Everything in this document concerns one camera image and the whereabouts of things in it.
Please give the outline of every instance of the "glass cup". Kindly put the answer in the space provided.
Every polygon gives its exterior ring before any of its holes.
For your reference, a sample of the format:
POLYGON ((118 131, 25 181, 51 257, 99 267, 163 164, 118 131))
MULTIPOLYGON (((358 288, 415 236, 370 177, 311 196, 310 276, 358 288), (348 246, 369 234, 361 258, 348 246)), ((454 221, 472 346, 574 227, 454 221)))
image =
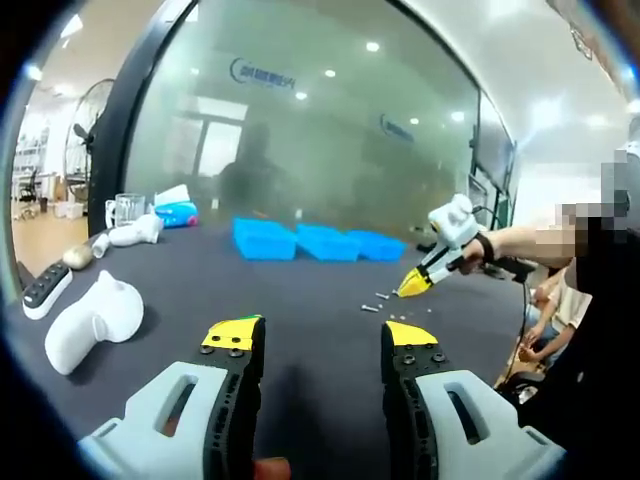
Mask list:
POLYGON ((145 197, 137 193, 119 193, 115 200, 107 200, 104 221, 107 228, 131 225, 145 213, 145 197))

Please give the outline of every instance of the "glass wall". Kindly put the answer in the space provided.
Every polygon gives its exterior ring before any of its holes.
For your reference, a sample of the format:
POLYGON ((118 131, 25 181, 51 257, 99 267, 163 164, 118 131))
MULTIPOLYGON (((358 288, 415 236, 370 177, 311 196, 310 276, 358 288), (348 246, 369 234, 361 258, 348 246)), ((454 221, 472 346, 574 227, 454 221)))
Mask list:
POLYGON ((466 192, 478 89, 384 0, 201 0, 146 92, 125 190, 407 238, 466 192))

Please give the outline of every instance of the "white ceiling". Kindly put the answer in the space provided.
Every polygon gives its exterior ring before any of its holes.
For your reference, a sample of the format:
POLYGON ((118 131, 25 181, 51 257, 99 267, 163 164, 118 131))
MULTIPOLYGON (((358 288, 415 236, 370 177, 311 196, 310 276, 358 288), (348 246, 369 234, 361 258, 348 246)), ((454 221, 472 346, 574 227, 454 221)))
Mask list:
POLYGON ((579 53, 569 25, 543 0, 405 0, 449 44, 488 93, 525 164, 568 163, 599 175, 626 141, 627 101, 595 61, 579 53), (559 101, 559 123, 537 131, 536 102, 559 101), (604 127, 587 125, 601 115, 604 127))
POLYGON ((80 10, 82 30, 60 39, 44 66, 30 110, 43 111, 70 98, 79 98, 94 83, 115 78, 163 0, 89 0, 80 10), (56 85, 71 87, 73 94, 57 96, 56 85))

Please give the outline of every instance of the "blue plastic bin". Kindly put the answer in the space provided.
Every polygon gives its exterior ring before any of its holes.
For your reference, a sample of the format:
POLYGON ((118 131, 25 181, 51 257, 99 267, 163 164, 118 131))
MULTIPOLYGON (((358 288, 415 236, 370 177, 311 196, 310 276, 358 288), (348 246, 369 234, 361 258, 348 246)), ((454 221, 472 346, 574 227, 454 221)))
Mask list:
POLYGON ((352 230, 347 236, 361 243, 360 253, 376 262, 396 262, 404 254, 407 244, 395 238, 385 237, 375 232, 352 230))
POLYGON ((298 244, 323 262, 355 262, 360 253, 357 239, 319 225, 298 225, 298 244))
POLYGON ((277 222, 234 218, 233 240, 247 260, 293 260, 296 236, 277 222))

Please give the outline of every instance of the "logo on glass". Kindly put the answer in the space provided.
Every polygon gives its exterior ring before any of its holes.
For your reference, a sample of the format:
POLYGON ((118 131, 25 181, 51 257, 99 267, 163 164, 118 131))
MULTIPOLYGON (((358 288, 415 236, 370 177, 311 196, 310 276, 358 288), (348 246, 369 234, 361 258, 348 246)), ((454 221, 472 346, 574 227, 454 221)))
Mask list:
POLYGON ((229 65, 229 75, 238 83, 252 82, 265 87, 290 88, 291 90, 296 86, 295 78, 256 67, 240 57, 234 59, 229 65))
POLYGON ((413 135, 403 129, 400 125, 387 120, 386 115, 380 115, 380 128, 388 136, 394 136, 405 142, 413 143, 413 135))

